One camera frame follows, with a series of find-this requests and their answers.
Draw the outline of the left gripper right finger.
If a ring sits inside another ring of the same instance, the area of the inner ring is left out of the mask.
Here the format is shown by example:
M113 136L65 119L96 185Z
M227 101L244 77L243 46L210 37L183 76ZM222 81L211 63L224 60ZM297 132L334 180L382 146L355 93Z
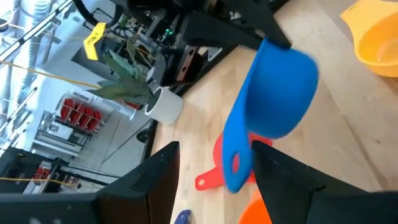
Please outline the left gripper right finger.
M260 141L251 148L273 224L398 224L398 190L367 192Z

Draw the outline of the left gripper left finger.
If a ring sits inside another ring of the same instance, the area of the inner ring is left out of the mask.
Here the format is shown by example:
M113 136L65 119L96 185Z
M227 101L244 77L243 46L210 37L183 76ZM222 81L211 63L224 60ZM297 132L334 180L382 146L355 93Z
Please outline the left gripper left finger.
M172 141L87 194L0 194L0 224L170 224L180 149Z

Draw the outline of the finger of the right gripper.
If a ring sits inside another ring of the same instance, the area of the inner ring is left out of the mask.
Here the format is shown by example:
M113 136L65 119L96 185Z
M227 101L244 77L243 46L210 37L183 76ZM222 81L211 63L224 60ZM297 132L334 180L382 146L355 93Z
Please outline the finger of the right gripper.
M188 45L199 47L214 47L222 42L243 45L253 50L257 50L262 42L262 37L248 27L198 11L192 11L184 17L182 39Z
M285 36L284 32L274 19L267 4L265 6L258 5L254 0L223 0L233 10L236 10L253 28L262 31L269 42L278 47L291 48L290 40Z

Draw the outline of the orange measuring cup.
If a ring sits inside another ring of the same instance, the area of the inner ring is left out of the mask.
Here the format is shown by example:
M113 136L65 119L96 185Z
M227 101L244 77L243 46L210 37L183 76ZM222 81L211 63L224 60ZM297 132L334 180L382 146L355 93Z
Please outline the orange measuring cup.
M241 214L238 224L272 224L259 190L255 190Z

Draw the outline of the small navy measuring cup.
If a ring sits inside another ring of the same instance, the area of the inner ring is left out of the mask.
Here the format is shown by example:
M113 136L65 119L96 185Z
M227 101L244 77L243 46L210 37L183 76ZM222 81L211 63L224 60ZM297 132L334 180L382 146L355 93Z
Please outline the small navy measuring cup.
M182 210L176 217L174 224L191 224L192 212L189 209Z

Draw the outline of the red measuring cup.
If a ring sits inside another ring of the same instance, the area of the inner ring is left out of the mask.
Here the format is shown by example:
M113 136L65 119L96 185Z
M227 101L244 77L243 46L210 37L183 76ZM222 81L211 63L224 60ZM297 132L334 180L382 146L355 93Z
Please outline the red measuring cup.
M265 138L255 133L249 133L248 139L249 143L252 143L253 141L260 141L269 146L272 146L273 143L271 139ZM215 166L211 170L204 172L196 177L195 188L197 190L203 191L203 190L224 186L225 181L224 181L224 174L222 168L223 166L222 147L223 147L223 132L218 136L213 148L213 161ZM237 171L238 168L239 168L239 157L235 156L233 161L233 170ZM253 171L250 173L246 183L247 184L256 183Z

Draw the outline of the blue measuring cup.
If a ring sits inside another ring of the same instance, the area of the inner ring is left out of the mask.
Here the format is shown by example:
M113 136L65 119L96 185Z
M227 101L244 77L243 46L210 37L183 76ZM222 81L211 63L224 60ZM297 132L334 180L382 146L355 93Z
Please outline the blue measuring cup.
M261 42L224 125L222 167L230 192L239 192L252 171L249 133L269 139L288 135L307 112L318 79L311 55Z

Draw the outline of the yellow measuring cup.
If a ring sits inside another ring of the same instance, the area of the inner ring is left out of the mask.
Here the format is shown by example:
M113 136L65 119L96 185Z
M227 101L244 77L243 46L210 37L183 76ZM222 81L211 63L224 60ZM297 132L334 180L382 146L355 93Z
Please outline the yellow measuring cup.
M358 0L340 17L357 59L377 75L398 78L398 2Z

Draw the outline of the white plant pot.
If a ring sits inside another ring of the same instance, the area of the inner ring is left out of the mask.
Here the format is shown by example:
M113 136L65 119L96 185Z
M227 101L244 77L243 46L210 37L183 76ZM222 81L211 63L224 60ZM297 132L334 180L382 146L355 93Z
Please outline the white plant pot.
M145 114L166 125L173 124L183 109L183 99L168 88L158 87L155 92L155 101L146 105Z

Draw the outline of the shelf with red bins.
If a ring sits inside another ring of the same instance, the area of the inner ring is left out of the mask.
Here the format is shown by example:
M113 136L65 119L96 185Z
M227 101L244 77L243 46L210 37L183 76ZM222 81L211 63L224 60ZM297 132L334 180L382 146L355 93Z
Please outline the shelf with red bins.
M103 124L100 109L75 95L64 94L55 111L58 119L87 133L99 131Z

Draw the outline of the green snake plant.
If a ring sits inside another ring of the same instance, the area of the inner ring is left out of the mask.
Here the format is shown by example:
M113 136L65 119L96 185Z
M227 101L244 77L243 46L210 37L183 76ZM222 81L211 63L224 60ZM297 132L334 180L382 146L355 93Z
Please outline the green snake plant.
M137 67L136 47L132 39L126 41L126 51L131 59L127 59L113 52L104 54L107 66L117 75L114 80L98 82L100 88L88 92L108 100L124 100L137 105L156 104L158 96L146 82L146 75Z

